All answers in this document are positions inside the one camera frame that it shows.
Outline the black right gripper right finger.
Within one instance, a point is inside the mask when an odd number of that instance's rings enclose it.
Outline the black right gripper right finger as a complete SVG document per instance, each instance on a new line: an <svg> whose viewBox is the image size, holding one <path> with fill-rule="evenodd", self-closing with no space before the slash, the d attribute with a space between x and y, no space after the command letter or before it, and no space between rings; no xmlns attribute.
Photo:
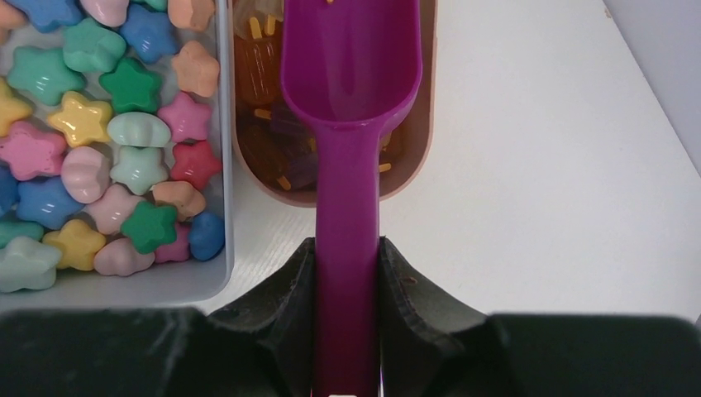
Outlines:
<svg viewBox="0 0 701 397"><path fill-rule="evenodd" d="M680 318L484 314L382 238L387 396L697 396L700 333Z"/></svg>

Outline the purple plastic scoop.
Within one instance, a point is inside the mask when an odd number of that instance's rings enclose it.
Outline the purple plastic scoop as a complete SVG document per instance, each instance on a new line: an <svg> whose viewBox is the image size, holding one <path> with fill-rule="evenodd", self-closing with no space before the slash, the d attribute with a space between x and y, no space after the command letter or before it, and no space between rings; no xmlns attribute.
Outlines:
<svg viewBox="0 0 701 397"><path fill-rule="evenodd" d="M419 2L286 2L280 79L317 144L311 392L376 396L379 142L422 81Z"/></svg>

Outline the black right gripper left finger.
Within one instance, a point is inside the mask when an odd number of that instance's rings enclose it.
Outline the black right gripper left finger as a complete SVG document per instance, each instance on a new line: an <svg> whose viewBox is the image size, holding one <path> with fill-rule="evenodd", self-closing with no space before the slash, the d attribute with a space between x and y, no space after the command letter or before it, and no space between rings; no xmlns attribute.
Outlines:
<svg viewBox="0 0 701 397"><path fill-rule="evenodd" d="M4 396L308 396L313 239L240 298L1 316Z"/></svg>

